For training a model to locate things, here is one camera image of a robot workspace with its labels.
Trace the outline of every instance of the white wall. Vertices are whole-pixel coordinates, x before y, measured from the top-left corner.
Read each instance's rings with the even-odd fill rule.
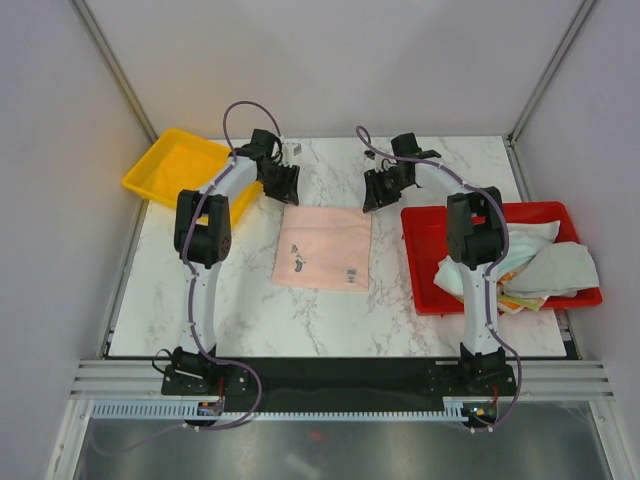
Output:
[[[507,133],[580,1],[88,3],[156,131],[220,138],[238,99],[288,136]],[[234,112],[233,134],[256,119]]]
[[[42,478],[95,354],[147,143],[66,1],[0,4],[0,469]]]
[[[521,140],[536,196],[564,202],[595,260],[601,307],[572,315],[604,360],[640,454],[640,3],[602,0]]]

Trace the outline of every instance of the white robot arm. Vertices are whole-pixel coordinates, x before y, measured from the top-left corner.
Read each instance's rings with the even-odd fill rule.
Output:
[[[281,162],[283,145],[278,137],[266,130],[254,130],[251,141],[235,152],[210,182],[198,191],[183,190],[178,195],[174,247],[185,263],[186,321],[179,347],[173,351],[171,366],[165,371],[164,394],[202,394],[204,390],[197,388],[198,382],[185,378],[206,379],[213,368],[202,351],[215,357],[216,283],[222,261],[231,249],[230,206],[255,181],[262,183],[266,196],[298,204],[300,167]],[[191,230],[196,216],[206,217],[207,224],[198,223]],[[184,259],[185,244],[188,262]]]
[[[438,170],[429,165],[415,165],[415,183],[420,188],[438,188],[450,195],[466,195],[468,190],[462,187],[442,170]],[[462,344],[466,349],[475,355],[476,353],[486,355],[496,352],[500,348],[497,340],[489,330],[487,321],[487,311],[491,312],[491,325],[498,332],[498,308],[497,308],[497,269],[489,273],[489,282],[486,282],[487,269],[491,263],[477,265],[471,269],[468,265],[457,263],[458,271],[462,277],[462,288],[464,292],[464,335]],[[489,288],[488,298],[491,304],[487,310],[486,288]]]
[[[368,140],[360,139],[370,146]],[[434,150],[422,151],[413,133],[391,141],[398,161],[386,169],[365,172],[366,196],[363,211],[373,211],[397,202],[402,190],[411,185],[429,188],[447,195],[447,247],[457,263],[464,293],[465,328],[460,345],[460,366],[465,380],[484,382],[491,376],[504,376],[509,368],[505,352],[498,341],[497,269],[493,268],[506,250],[508,238],[496,207],[502,210],[500,192],[494,187],[470,187],[441,163]],[[375,159],[372,150],[365,152]],[[474,222],[474,217],[484,222]]]

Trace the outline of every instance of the yellow tray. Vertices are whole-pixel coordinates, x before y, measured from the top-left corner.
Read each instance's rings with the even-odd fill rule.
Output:
[[[190,133],[170,128],[122,179],[122,185],[149,200],[175,210],[181,190],[197,190],[227,163],[231,150]],[[262,191],[258,182],[242,192],[231,206],[231,227]]]

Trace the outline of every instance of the pink cloth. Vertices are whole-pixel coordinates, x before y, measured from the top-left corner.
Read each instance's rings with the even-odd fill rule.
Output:
[[[369,289],[371,215],[357,208],[287,206],[271,280],[289,287]]]

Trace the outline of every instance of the white marble table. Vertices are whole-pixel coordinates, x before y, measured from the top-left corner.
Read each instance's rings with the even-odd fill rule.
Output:
[[[303,139],[298,192],[301,205],[361,207],[363,158],[357,139]],[[374,143],[389,151],[388,138]],[[519,201],[499,137],[421,138],[470,182],[497,186],[505,202]],[[403,199],[373,214],[369,291],[329,292],[273,285],[283,205],[261,196],[236,227],[218,282],[215,327],[222,356],[457,356],[463,316],[418,316],[400,211],[440,205],[445,197],[412,187]],[[131,267],[110,355],[154,355],[176,346],[184,278],[173,249],[174,212],[149,205]],[[500,319],[504,339],[522,355],[564,356],[552,311]]]

